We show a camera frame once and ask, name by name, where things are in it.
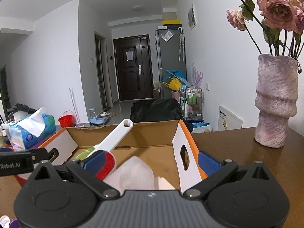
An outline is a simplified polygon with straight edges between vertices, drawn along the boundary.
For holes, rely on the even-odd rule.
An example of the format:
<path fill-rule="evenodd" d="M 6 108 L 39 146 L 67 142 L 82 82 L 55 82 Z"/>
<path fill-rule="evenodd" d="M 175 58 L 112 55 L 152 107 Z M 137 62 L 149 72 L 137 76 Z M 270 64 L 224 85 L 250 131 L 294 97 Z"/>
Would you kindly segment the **white board against wall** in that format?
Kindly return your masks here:
<path fill-rule="evenodd" d="M 226 109 L 222 105 L 219 106 L 218 113 L 218 131 L 242 129 L 243 120 Z"/>

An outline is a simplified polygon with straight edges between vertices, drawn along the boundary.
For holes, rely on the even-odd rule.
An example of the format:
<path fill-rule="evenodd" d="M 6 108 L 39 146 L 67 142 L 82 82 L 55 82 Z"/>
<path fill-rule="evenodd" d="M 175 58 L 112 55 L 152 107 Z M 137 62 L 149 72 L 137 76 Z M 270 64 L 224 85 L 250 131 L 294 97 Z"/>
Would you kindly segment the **white bottle cap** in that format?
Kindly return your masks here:
<path fill-rule="evenodd" d="M 1 228 L 9 228 L 10 218 L 7 215 L 3 215 L 0 217 L 0 227 Z"/>

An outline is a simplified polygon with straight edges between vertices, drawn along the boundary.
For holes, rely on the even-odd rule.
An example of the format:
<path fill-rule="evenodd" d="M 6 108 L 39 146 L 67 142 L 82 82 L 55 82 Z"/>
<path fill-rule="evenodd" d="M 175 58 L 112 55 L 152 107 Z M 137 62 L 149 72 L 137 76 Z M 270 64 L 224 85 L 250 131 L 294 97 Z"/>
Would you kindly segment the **pink textured vase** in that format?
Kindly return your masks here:
<path fill-rule="evenodd" d="M 259 121 L 255 140 L 266 147 L 284 146 L 289 118 L 297 113 L 298 62 L 287 56 L 258 56 L 255 106 Z"/>

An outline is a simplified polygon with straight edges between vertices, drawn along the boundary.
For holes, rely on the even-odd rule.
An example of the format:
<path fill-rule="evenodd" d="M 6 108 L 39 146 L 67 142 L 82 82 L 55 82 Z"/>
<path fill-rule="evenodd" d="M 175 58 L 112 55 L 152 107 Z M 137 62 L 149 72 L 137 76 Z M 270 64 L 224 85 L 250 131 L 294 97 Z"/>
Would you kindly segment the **black bag on chair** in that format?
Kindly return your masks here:
<path fill-rule="evenodd" d="M 184 118 L 183 110 L 175 98 L 136 101 L 132 104 L 129 119 L 133 123 L 182 120 L 189 132 L 194 129 Z"/>

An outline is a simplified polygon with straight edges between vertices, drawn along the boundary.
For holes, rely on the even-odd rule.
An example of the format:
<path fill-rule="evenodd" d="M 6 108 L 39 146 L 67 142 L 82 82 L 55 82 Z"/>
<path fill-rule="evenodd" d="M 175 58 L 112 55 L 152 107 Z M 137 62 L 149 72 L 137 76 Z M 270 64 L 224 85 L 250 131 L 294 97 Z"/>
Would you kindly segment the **metal storage cart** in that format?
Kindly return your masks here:
<path fill-rule="evenodd" d="M 179 94 L 184 118 L 186 120 L 203 120 L 203 90 L 182 86 Z"/>

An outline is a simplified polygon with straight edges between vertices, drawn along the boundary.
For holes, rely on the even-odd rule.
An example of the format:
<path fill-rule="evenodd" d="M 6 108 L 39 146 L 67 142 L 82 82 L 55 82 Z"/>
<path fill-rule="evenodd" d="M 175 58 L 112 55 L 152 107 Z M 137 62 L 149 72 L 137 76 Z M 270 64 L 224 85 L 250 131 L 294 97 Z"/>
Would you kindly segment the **dark front door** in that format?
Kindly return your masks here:
<path fill-rule="evenodd" d="M 113 40 L 117 84 L 121 101 L 153 97 L 153 70 L 149 35 Z"/>

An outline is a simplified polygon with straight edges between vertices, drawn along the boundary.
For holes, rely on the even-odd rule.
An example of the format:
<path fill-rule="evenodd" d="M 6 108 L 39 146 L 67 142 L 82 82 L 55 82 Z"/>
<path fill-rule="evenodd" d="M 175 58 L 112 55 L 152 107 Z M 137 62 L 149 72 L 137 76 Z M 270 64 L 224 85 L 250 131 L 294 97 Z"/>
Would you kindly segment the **black items on container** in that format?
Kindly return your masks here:
<path fill-rule="evenodd" d="M 18 111 L 22 111 L 22 112 L 25 112 L 27 114 L 33 114 L 35 113 L 37 110 L 36 109 L 33 109 L 33 108 L 30 108 L 28 105 L 26 104 L 19 104 L 17 103 L 16 105 L 14 105 L 13 107 L 11 108 L 8 108 L 7 109 L 7 112 L 9 113 L 9 115 L 12 115 Z"/>

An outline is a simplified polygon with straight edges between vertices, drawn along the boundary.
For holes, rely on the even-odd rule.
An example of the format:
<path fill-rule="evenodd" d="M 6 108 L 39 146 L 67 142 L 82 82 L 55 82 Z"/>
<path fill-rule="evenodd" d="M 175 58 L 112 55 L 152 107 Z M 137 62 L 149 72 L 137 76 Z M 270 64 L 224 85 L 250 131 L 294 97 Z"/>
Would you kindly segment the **dried pink roses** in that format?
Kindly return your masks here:
<path fill-rule="evenodd" d="M 303 0 L 240 0 L 237 10 L 227 10 L 230 25 L 249 32 L 247 24 L 256 21 L 273 56 L 298 60 L 303 51 Z"/>

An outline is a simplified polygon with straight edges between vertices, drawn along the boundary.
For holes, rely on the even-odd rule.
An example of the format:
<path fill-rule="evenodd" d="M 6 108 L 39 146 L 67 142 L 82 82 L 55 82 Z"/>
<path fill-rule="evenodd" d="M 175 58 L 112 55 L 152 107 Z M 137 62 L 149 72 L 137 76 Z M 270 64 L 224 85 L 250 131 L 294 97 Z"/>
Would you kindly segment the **red lint brush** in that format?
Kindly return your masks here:
<path fill-rule="evenodd" d="M 122 139 L 132 129 L 133 122 L 124 119 L 117 127 L 99 144 L 95 145 L 95 150 L 88 156 L 92 169 L 88 170 L 99 180 L 104 180 L 116 169 L 116 159 L 112 150 L 122 141 Z"/>

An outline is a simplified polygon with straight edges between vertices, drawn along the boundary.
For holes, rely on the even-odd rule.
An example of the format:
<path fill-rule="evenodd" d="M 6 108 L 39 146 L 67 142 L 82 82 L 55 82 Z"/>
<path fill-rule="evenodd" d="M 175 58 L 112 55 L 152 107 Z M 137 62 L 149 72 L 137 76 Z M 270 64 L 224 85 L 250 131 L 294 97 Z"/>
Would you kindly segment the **purple bottle cap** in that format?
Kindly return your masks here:
<path fill-rule="evenodd" d="M 17 219 L 12 219 L 9 228 L 21 228 L 21 225 Z"/>

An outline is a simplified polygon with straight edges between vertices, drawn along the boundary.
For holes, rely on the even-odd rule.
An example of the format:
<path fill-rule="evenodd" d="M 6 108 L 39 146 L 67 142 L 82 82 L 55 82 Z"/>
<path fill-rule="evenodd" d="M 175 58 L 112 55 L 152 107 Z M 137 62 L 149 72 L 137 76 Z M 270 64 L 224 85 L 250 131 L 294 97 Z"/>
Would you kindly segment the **red bucket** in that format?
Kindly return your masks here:
<path fill-rule="evenodd" d="M 62 128 L 73 127 L 74 126 L 74 113 L 71 110 L 63 112 L 58 118 L 60 126 Z"/>

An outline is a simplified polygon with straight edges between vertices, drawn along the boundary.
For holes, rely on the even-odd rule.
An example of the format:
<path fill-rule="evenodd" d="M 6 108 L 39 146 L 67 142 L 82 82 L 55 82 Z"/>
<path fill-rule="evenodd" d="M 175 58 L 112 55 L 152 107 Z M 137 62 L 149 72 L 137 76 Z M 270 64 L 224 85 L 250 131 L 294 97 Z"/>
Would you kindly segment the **blue tissue pack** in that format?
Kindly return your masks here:
<path fill-rule="evenodd" d="M 46 109 L 41 107 L 35 113 L 10 124 L 8 139 L 12 146 L 28 149 L 54 132 L 56 132 L 54 117 L 46 114 Z"/>

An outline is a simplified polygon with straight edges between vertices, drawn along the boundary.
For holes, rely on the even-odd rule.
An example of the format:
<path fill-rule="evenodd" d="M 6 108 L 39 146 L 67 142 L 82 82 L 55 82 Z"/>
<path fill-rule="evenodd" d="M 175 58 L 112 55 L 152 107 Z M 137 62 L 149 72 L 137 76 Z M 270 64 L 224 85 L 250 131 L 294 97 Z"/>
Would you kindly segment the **grey refrigerator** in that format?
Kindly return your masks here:
<path fill-rule="evenodd" d="M 171 91 L 162 81 L 170 82 L 168 70 L 181 71 L 183 76 L 187 77 L 187 65 L 185 58 L 182 59 L 182 51 L 179 53 L 180 30 L 156 29 L 156 48 L 158 59 L 158 74 L 160 81 L 161 99 L 171 98 Z"/>

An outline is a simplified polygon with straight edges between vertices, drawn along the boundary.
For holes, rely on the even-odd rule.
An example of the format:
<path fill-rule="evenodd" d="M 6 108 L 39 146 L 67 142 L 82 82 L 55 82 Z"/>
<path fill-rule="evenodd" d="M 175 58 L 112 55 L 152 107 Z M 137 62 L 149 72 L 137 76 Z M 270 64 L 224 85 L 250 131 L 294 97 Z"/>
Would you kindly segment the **red cardboard box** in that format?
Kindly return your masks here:
<path fill-rule="evenodd" d="M 115 125 L 63 128 L 41 147 L 59 152 L 54 165 L 61 165 L 85 149 L 103 141 Z M 198 164 L 199 149 L 182 120 L 136 123 L 112 151 L 117 166 L 136 156 L 148 164 L 156 177 L 165 178 L 174 188 L 186 191 L 207 178 Z"/>

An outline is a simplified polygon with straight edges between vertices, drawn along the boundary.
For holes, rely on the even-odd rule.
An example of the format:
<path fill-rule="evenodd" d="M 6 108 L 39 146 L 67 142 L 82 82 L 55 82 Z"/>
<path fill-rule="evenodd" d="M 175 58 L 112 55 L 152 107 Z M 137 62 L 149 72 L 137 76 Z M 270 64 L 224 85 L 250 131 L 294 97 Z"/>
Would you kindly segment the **translucent plastic box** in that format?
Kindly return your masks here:
<path fill-rule="evenodd" d="M 104 182 L 124 194 L 125 190 L 154 190 L 154 173 L 139 157 L 126 160 Z"/>

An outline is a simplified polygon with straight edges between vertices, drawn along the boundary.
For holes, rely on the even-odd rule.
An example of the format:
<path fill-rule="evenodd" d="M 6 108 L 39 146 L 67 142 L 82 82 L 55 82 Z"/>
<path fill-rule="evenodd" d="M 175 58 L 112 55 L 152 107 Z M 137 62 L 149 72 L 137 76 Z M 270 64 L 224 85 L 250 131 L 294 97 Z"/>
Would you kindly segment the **green spray bottle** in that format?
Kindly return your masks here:
<path fill-rule="evenodd" d="M 83 151 L 82 153 L 80 153 L 79 155 L 76 156 L 76 159 L 78 160 L 85 160 L 93 151 L 95 150 L 94 147 L 91 148 L 87 148 L 85 151 Z"/>

